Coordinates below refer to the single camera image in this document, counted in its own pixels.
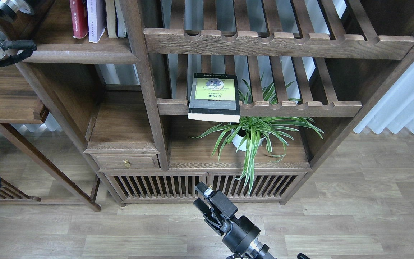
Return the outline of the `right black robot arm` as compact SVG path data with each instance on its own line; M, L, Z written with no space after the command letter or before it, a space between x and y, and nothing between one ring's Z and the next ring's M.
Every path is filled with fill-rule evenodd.
M195 189L209 202L209 208L202 199L197 198L194 205L203 213L205 222L220 236L223 243L233 253L233 258L272 259L269 246L258 240L260 229L246 216L235 217L238 208L220 190L214 191L204 182Z

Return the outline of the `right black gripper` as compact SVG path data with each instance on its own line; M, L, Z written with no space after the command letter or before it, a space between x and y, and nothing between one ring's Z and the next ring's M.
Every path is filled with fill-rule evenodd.
M197 198L193 202L194 206L206 218L205 222L217 234L223 236L223 243L230 249L233 256L257 257L261 249L261 243L258 241L260 229L246 216L232 217L238 211L238 208L220 190L213 191L204 182L199 182L195 186L195 190L203 195L212 205L212 208L224 217L220 217L220 221L213 218L210 207L201 198Z

